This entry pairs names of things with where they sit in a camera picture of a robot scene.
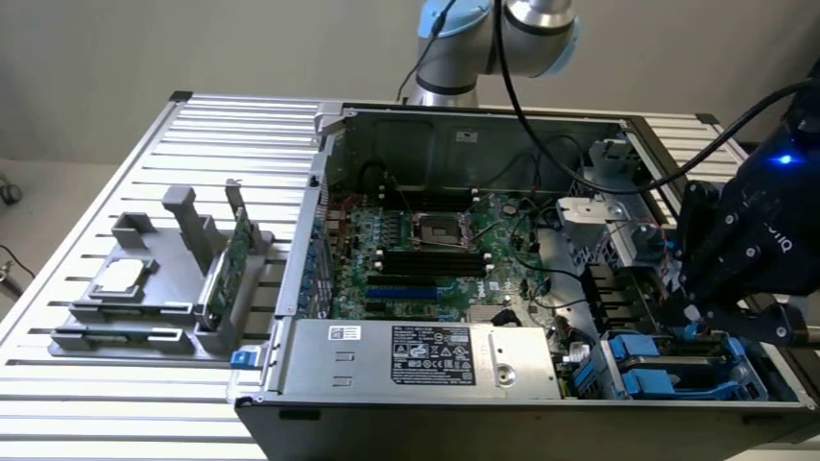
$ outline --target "warning label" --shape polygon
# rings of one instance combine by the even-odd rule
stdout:
[[[476,385],[469,328],[393,327],[391,346],[396,384]]]

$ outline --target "blue pcie slot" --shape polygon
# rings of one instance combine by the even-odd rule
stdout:
[[[368,288],[365,298],[383,300],[439,300],[439,290],[433,288]]]

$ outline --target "metal slotted platform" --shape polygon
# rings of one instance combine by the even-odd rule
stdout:
[[[225,403],[225,365],[101,363],[52,357],[47,348],[67,304],[83,294],[115,244],[111,227],[120,212],[145,212],[157,227],[172,227],[160,200],[169,184],[191,184],[197,210],[229,229],[228,179],[241,180],[249,216],[277,237],[245,330],[247,343],[267,339],[316,152],[316,107],[317,102],[195,94],[161,111],[0,325],[0,459],[264,459]],[[693,115],[640,115],[677,162],[720,130]],[[743,157],[737,145],[724,146],[689,178],[727,180]],[[240,382],[257,378],[257,372],[244,372]]]

